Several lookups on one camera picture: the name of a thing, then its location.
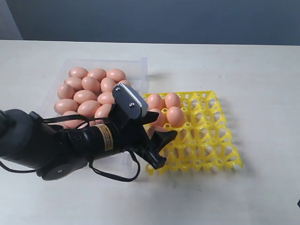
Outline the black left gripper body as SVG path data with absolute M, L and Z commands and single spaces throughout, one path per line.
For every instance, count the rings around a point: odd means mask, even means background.
M 95 121 L 102 118 L 91 118 Z M 102 138 L 98 138 L 98 146 L 91 153 L 90 165 L 94 160 L 105 158 L 128 151 L 132 159 L 136 161 L 137 154 L 154 169 L 163 167 L 166 158 L 152 149 L 151 140 L 148 140 L 147 132 L 140 124 L 140 118 L 130 119 L 116 104 L 112 105 L 107 122 L 97 124 Z

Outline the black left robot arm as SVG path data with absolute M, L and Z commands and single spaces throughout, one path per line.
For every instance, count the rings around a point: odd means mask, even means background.
M 91 125 L 82 115 L 44 119 L 35 112 L 11 109 L 0 113 L 0 158 L 27 167 L 43 180 L 61 179 L 95 160 L 128 152 L 134 162 L 144 159 L 154 169 L 166 158 L 160 151 L 177 136 L 177 131 L 155 131 L 149 136 L 144 125 L 158 118 L 147 112 L 134 117 L 113 105 L 101 124 Z

